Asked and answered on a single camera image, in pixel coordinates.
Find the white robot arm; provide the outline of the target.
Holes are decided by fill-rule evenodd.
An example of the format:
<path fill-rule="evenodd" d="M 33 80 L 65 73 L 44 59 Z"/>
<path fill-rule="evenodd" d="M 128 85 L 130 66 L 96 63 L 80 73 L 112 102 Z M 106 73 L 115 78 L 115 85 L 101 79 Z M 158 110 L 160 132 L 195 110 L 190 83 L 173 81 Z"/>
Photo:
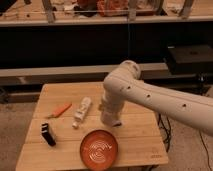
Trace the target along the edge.
<path fill-rule="evenodd" d="M 104 78 L 103 124 L 120 125 L 119 114 L 129 101 L 213 136 L 213 98 L 147 84 L 140 75 L 139 65 L 125 60 Z"/>

